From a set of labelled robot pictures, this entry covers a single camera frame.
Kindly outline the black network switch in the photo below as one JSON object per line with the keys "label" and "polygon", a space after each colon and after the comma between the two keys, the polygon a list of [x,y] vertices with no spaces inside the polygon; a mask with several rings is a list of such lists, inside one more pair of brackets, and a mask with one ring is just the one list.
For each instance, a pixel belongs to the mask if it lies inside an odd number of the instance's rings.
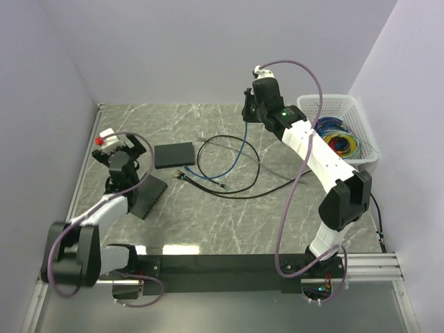
{"label": "black network switch", "polygon": [[195,165],[194,145],[191,142],[157,145],[154,152],[156,169]]}
{"label": "black network switch", "polygon": [[140,219],[145,219],[153,209],[168,185],[155,176],[148,176],[143,183],[133,191],[133,201],[130,213]]}

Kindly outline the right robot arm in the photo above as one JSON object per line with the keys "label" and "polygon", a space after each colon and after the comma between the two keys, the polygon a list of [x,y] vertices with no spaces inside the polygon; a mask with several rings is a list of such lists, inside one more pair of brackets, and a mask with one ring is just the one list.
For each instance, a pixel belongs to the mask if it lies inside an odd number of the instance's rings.
{"label": "right robot arm", "polygon": [[280,246],[275,247],[275,269],[283,278],[308,272],[322,276],[330,267],[329,258],[342,248],[352,224],[369,208],[372,178],[343,159],[314,130],[312,123],[296,106],[284,104],[278,81],[256,78],[245,92],[242,117],[246,123],[262,123],[282,143],[302,158],[302,169],[309,168],[325,191],[318,213],[321,225],[307,248],[305,267],[285,273],[280,264]]}

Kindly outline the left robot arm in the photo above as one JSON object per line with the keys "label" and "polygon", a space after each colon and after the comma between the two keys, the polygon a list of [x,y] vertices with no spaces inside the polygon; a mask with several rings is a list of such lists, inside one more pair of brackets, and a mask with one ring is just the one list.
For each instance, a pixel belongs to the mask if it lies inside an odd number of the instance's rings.
{"label": "left robot arm", "polygon": [[143,136],[132,132],[107,132],[95,139],[100,149],[94,158],[109,171],[111,187],[89,210],[68,221],[51,224],[46,239],[40,277],[61,296],[58,284],[92,287],[101,274],[101,245],[99,226],[114,223],[129,213],[137,202],[138,188],[149,174],[141,178],[137,159],[145,152],[154,158],[153,147]]}

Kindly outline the white plastic basket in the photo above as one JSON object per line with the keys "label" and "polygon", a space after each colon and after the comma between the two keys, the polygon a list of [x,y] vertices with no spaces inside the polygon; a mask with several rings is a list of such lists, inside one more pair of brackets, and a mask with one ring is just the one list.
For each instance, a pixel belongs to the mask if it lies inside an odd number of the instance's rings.
{"label": "white plastic basket", "polygon": [[315,123],[318,135],[348,164],[359,166],[377,161],[377,145],[354,97],[325,94],[318,119],[315,119],[319,107],[318,95],[299,96],[297,106]]}

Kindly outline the black base beam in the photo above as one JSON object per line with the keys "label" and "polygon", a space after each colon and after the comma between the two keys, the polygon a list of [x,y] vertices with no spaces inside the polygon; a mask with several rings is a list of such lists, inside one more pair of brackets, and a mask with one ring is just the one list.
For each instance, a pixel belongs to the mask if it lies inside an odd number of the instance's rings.
{"label": "black base beam", "polygon": [[335,255],[307,272],[283,278],[273,254],[253,255],[139,255],[129,274],[159,279],[167,293],[280,291],[301,293],[302,281],[344,276],[343,259]]}

